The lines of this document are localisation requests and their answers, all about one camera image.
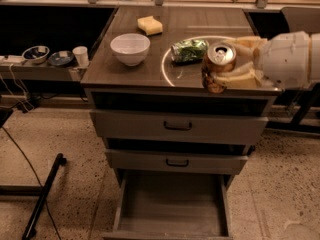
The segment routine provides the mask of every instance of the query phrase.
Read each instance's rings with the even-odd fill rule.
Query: small cup
[[[72,50],[80,67],[89,66],[88,49],[85,46],[78,46]]]

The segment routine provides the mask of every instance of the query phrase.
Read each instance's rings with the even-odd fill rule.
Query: yellow sponge
[[[147,36],[159,34],[163,31],[162,23],[154,19],[153,16],[139,18],[138,27],[146,32]]]

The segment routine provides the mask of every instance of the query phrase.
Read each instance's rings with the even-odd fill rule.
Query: speckled floor
[[[112,230],[119,186],[88,110],[38,108],[14,112],[5,129],[44,184],[58,153],[48,206],[63,240],[101,239]],[[33,172],[0,130],[0,184],[37,185]],[[319,240],[319,136],[265,130],[228,190],[235,240]],[[21,239],[35,197],[0,196],[0,240]],[[44,208],[34,239],[58,239]]]

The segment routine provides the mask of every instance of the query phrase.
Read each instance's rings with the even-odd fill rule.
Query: drawer
[[[211,116],[95,110],[92,121],[104,138],[254,145],[266,117]]]
[[[232,240],[219,175],[126,171],[112,232],[104,239]]]
[[[168,172],[239,174],[247,156],[177,154],[107,150],[109,166],[114,169]]]

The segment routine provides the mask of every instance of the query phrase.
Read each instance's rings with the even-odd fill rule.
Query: aluminum can
[[[214,76],[217,73],[232,71],[236,57],[235,48],[226,42],[210,45],[202,60],[202,85],[211,92],[222,92],[223,87],[214,83]]]
[[[176,63],[202,60],[209,47],[204,39],[188,39],[171,46],[171,59]]]

